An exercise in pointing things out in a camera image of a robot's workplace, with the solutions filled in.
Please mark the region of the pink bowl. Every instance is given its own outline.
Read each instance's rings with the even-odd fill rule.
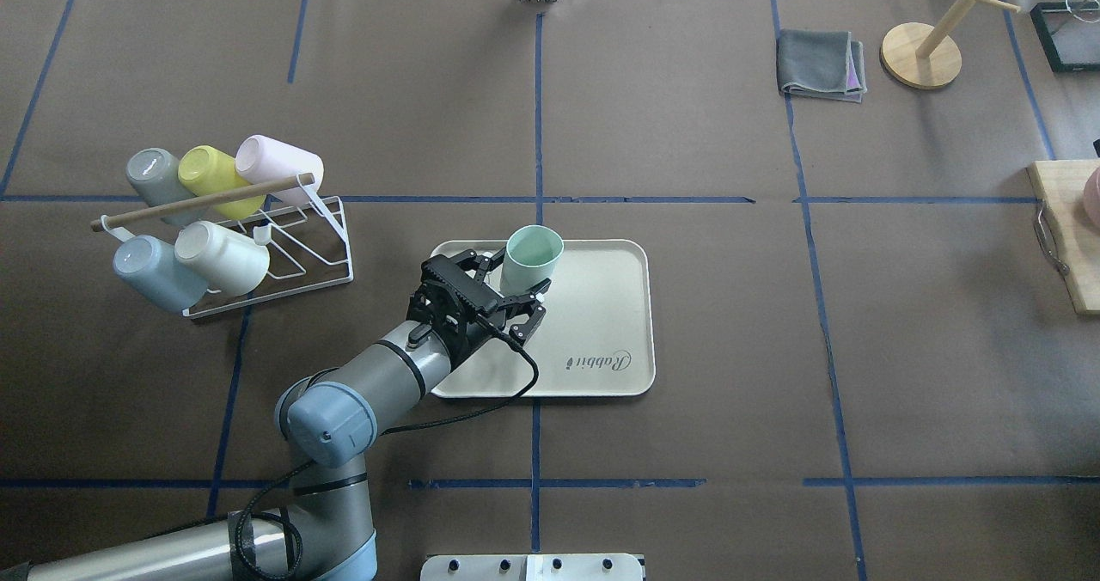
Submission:
[[[1092,171],[1089,180],[1085,182],[1085,213],[1093,224],[1100,226],[1100,168]]]

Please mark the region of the folded towel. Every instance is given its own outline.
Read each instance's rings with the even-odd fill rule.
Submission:
[[[776,47],[779,90],[861,102],[867,92],[864,44],[848,32],[781,30]]]

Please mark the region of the cup rack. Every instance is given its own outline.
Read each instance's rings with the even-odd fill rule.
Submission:
[[[297,188],[301,188],[309,198],[309,205],[307,206],[300,206],[300,208],[298,206],[286,206],[285,208],[272,211],[260,209],[256,213],[252,213],[252,216],[243,220],[226,220],[218,223],[240,231],[245,235],[248,235],[249,228],[251,227],[254,235],[257,235],[262,243],[266,243],[267,246],[278,252],[282,259],[287,261],[292,271],[276,274],[272,268],[268,268],[267,277],[260,284],[256,290],[244,296],[230,298],[228,302],[219,303],[216,296],[220,292],[216,289],[208,290],[207,296],[200,299],[199,304],[182,311],[182,315],[188,319],[199,319],[209,315],[242,308],[249,306],[249,304],[261,304],[283,298],[283,296],[298,295],[324,287],[346,284],[355,278],[351,260],[351,241],[348,237],[348,219],[344,213],[343,201],[340,200],[340,197],[320,198],[314,189],[306,188],[306,186],[314,183],[314,174],[305,173],[296,177],[279,178],[276,182],[244,186],[243,188],[224,190],[224,193],[217,193],[216,195],[188,198],[184,201],[162,206],[151,206],[151,208],[119,213],[119,216],[101,216],[91,222],[91,230],[94,232],[106,231],[119,241],[127,241],[133,238],[134,233],[131,233],[124,227],[141,220],[162,218],[180,211],[237,201],[241,200],[241,198],[267,195],[277,193],[278,190],[296,188],[296,186]],[[340,241],[342,248],[336,256],[322,254],[320,245],[316,243],[310,245],[306,239],[295,234],[301,232],[300,229],[295,228],[307,226],[311,218],[323,219],[327,228]],[[330,274],[324,274],[328,268],[339,271],[341,266],[346,266],[346,273],[340,273],[334,277]],[[306,284],[301,284],[300,281],[295,282],[295,279],[306,278],[307,276],[323,276],[323,278],[314,279]]]

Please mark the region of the yellow cup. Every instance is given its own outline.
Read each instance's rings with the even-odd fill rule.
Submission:
[[[179,158],[179,182],[200,197],[250,185],[237,174],[232,155],[209,145],[199,145]],[[213,208],[230,220],[242,220],[255,213],[263,205],[264,197],[258,196]]]

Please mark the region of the white tray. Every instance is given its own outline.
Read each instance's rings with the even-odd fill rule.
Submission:
[[[473,249],[493,254],[504,241],[446,241],[432,256]],[[547,315],[525,346],[539,365],[526,396],[636,396],[653,385],[653,320],[646,251],[629,240],[565,240],[546,295]],[[499,287],[501,270],[488,276]],[[497,340],[431,393],[443,398],[508,397],[531,369]]]

